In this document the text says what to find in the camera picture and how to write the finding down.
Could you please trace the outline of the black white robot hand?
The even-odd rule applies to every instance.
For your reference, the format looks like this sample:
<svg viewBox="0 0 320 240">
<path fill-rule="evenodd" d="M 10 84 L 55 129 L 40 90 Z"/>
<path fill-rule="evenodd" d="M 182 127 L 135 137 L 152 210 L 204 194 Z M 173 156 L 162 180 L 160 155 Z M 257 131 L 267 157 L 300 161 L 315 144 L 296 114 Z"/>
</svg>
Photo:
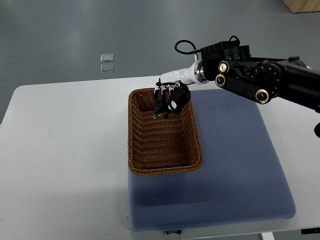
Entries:
<svg viewBox="0 0 320 240">
<path fill-rule="evenodd" d="M 164 73 L 154 87 L 154 104 L 156 106 L 156 101 L 167 100 L 189 103 L 191 92 L 188 86 L 202 84 L 205 81 L 206 79 L 202 78 L 200 71 L 195 66 Z"/>
</svg>

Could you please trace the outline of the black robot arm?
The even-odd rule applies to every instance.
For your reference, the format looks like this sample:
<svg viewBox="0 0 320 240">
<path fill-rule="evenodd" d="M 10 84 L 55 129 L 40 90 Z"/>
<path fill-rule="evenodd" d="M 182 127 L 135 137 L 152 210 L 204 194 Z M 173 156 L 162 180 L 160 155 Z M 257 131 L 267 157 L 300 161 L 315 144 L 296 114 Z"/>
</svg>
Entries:
<svg viewBox="0 0 320 240">
<path fill-rule="evenodd" d="M 200 77 L 215 81 L 224 90 L 259 104 L 280 97 L 316 112 L 320 111 L 320 73 L 298 56 L 287 59 L 252 57 L 250 47 L 236 36 L 200 49 Z"/>
</svg>

